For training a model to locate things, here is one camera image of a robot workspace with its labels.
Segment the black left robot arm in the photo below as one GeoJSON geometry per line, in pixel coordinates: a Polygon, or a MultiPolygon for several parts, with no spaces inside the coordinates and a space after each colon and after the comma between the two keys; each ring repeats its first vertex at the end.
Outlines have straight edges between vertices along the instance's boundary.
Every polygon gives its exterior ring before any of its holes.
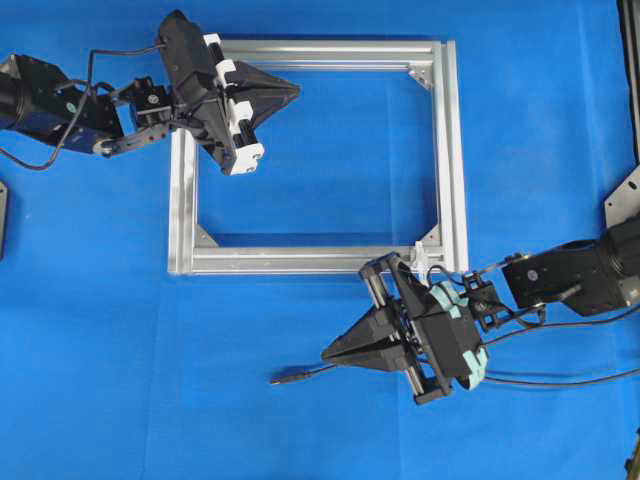
{"type": "Polygon", "coordinates": [[[255,130],[300,94],[299,86],[225,57],[197,33],[162,34],[154,46],[170,79],[123,88],[71,79],[27,55],[1,64],[1,127],[43,144],[112,157],[158,142],[178,129],[226,175],[253,172],[265,149],[255,130]]]}

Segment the right gripper teal trim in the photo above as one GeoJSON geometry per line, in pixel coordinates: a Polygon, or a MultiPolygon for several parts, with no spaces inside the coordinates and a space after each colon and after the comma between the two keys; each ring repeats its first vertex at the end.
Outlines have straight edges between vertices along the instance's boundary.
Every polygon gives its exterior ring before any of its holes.
{"type": "Polygon", "coordinates": [[[371,307],[338,336],[323,350],[322,360],[338,366],[405,371],[418,405],[450,395],[457,380],[441,373],[431,348],[416,335],[414,321],[440,309],[453,310],[456,318],[458,307],[471,312],[470,301],[450,280],[425,285],[396,252],[368,261],[360,275],[381,308],[371,307]],[[399,342],[384,340],[390,337],[399,342]]]}

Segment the left gripper white trim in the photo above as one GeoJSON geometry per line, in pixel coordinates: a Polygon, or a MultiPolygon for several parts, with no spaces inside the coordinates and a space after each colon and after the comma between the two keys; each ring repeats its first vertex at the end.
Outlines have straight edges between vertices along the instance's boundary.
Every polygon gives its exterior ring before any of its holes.
{"type": "Polygon", "coordinates": [[[300,87],[248,63],[224,57],[218,42],[207,46],[215,68],[214,90],[183,112],[201,125],[195,134],[226,175],[252,173],[264,155],[255,129],[300,95],[300,87]],[[238,100],[232,96],[236,87],[238,100]]]}

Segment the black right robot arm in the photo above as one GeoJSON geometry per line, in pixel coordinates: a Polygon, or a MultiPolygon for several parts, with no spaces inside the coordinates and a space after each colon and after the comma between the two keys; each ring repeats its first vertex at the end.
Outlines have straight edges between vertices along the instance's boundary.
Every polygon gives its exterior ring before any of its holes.
{"type": "Polygon", "coordinates": [[[544,326],[550,303],[583,317],[638,303],[639,220],[614,225],[598,239],[513,255],[498,267],[515,309],[478,271],[458,281],[423,284],[395,252],[369,261],[360,277],[373,305],[322,352],[322,360],[403,371],[418,404],[450,395],[453,381],[472,390],[484,380],[489,360],[483,333],[531,313],[544,326]]]}

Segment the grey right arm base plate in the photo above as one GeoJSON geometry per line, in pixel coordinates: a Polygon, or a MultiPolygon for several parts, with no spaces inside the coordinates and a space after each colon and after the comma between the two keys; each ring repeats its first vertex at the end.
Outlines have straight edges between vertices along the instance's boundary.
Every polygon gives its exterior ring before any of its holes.
{"type": "Polygon", "coordinates": [[[605,225],[609,229],[639,214],[640,166],[618,185],[604,201],[605,225]]]}

